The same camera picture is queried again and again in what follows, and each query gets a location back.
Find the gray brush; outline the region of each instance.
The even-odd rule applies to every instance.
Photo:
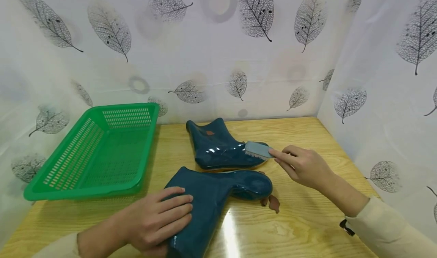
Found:
[[[259,144],[258,142],[248,141],[245,145],[245,154],[268,160],[269,158],[273,158],[273,156],[269,154],[270,149],[270,147]]]

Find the wood grain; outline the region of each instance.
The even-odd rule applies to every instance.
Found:
[[[276,149],[294,144],[314,149],[334,172],[366,195],[377,193],[314,117],[226,122],[240,141],[263,141]],[[52,241],[84,230],[126,207],[147,192],[161,190],[181,167],[198,169],[185,125],[158,126],[146,186],[132,197],[84,201],[39,201],[5,245],[0,257],[31,257]],[[273,160],[258,168],[270,177],[281,202],[279,214],[259,201],[230,198],[205,257],[376,257],[357,236],[339,227],[342,213],[313,189],[294,183]],[[112,257],[141,257],[124,247]]]

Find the white backdrop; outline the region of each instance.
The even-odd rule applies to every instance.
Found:
[[[363,175],[371,178],[383,200],[437,242],[437,199],[427,188],[437,190],[437,112],[425,116],[437,104],[437,54],[420,62],[415,75],[415,64],[397,53],[405,30],[414,31],[411,17],[420,16],[417,7],[426,1],[433,3],[423,8],[422,22],[428,24],[421,36],[415,34],[423,43],[436,30],[437,0],[362,1],[317,117]],[[417,47],[418,40],[409,45]],[[435,49],[433,40],[425,45]],[[366,91],[361,108],[356,101],[362,93],[341,97],[348,88]],[[344,111],[340,115],[334,109],[336,104],[344,106],[339,97],[348,101],[346,113],[351,113],[344,124]]]
[[[432,221],[436,200],[425,186],[433,184],[421,181],[425,175],[435,177],[427,165],[432,154],[429,143],[420,148],[417,144],[425,143],[418,133],[431,141],[432,131],[417,122],[429,125],[436,118],[421,115],[433,108],[437,85],[429,73],[433,56],[420,63],[419,75],[414,76],[414,65],[394,50],[394,40],[418,0],[363,0],[357,12],[360,0],[253,0],[252,5],[260,3],[253,6],[255,19],[247,16],[242,0],[164,0],[163,5],[161,0],[103,0],[106,4],[100,6],[96,0],[21,1],[0,1],[0,245],[30,207],[21,197],[29,175],[17,166],[36,169],[41,162],[36,159],[49,157],[89,106],[157,101],[163,106],[159,123],[317,115],[331,75],[320,119],[365,176],[370,178],[377,163],[365,158],[376,159],[377,153],[379,161],[390,160],[406,169],[408,180],[416,182],[402,184],[403,192],[382,196],[402,209],[401,201],[420,193],[423,210],[401,211],[419,228]],[[178,10],[169,13],[169,3]],[[35,14],[37,24],[32,22]],[[119,43],[102,30],[108,25],[96,22],[101,16],[110,19],[106,22],[110,26],[118,24]],[[44,32],[52,35],[50,28],[61,33],[63,41],[44,37]],[[379,79],[373,89],[367,86],[372,79]],[[190,86],[178,88],[187,80],[192,80]],[[342,124],[334,111],[334,97],[357,86],[369,96],[379,92],[379,99],[369,97]],[[187,88],[197,92],[181,92]],[[177,96],[184,94],[195,95],[191,102],[196,103]],[[40,109],[47,107],[66,117],[66,127],[40,128],[29,137],[38,128]],[[364,115],[370,109],[371,115]],[[417,120],[405,136],[404,123],[413,123],[403,116],[408,111],[417,111],[411,115]],[[390,121],[389,126],[378,119]],[[378,138],[389,133],[381,132],[390,132],[387,145]],[[405,137],[412,142],[404,142]],[[403,161],[395,157],[400,149]],[[437,240],[433,227],[427,235]]]

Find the plastic basket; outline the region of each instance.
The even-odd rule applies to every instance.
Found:
[[[158,112],[156,103],[88,109],[24,197],[34,201],[135,194],[144,180]]]

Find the beige sleeve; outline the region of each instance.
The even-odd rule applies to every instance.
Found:
[[[346,217],[350,227],[379,258],[429,258],[437,245],[410,226],[394,209],[376,197],[357,215]]]
[[[33,258],[47,257],[80,258],[77,248],[77,233],[62,237],[33,256]]]

